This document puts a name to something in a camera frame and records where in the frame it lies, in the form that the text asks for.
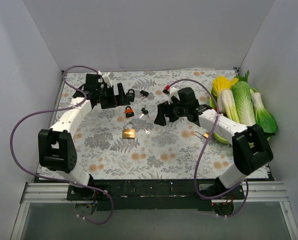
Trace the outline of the small brass padlock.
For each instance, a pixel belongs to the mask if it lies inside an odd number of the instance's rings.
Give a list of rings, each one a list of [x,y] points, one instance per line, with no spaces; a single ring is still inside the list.
[[[198,138],[200,138],[200,139],[202,139],[202,138],[207,139],[209,137],[209,133],[208,132],[206,132],[206,133],[200,133],[198,131],[193,131],[193,134],[195,136],[197,136]]]

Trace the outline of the orange black padlock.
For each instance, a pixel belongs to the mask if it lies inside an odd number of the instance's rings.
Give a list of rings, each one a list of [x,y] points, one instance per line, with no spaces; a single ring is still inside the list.
[[[127,106],[127,107],[125,108],[125,116],[126,116],[127,118],[131,118],[131,117],[134,116],[134,111],[133,111],[133,109],[131,108],[131,106]]]

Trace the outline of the large brass padlock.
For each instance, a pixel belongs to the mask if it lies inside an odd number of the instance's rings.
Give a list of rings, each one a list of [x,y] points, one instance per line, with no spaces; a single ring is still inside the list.
[[[122,131],[123,139],[135,139],[136,130],[134,129],[134,124],[130,121],[126,122]]]

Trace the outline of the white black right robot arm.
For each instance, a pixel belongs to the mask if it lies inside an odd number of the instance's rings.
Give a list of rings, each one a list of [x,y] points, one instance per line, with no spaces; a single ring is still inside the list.
[[[204,191],[197,191],[200,198],[228,198],[247,176],[273,159],[267,137],[259,125],[237,123],[220,115],[209,105],[199,104],[190,87],[177,90],[167,86],[163,92],[169,99],[158,104],[158,113],[154,120],[156,125],[165,126],[167,120],[173,123],[184,117],[197,126],[224,137],[233,147],[233,164],[216,178],[213,185]]]

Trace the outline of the black-headed key bunch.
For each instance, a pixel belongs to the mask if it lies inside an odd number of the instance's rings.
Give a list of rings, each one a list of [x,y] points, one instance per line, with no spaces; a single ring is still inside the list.
[[[138,98],[141,100],[144,100],[146,97],[149,96],[149,92],[145,91],[145,90],[141,90],[139,93]]]

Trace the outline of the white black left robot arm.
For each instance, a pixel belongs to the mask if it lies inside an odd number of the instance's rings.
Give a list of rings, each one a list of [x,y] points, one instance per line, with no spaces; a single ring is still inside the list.
[[[57,172],[71,183],[80,184],[78,194],[84,200],[94,197],[95,187],[89,184],[90,174],[77,164],[73,137],[84,118],[97,104],[100,104],[102,109],[130,104],[122,83],[116,86],[118,94],[114,93],[111,73],[88,73],[85,83],[77,88],[72,96],[70,109],[49,129],[38,133],[39,164]]]

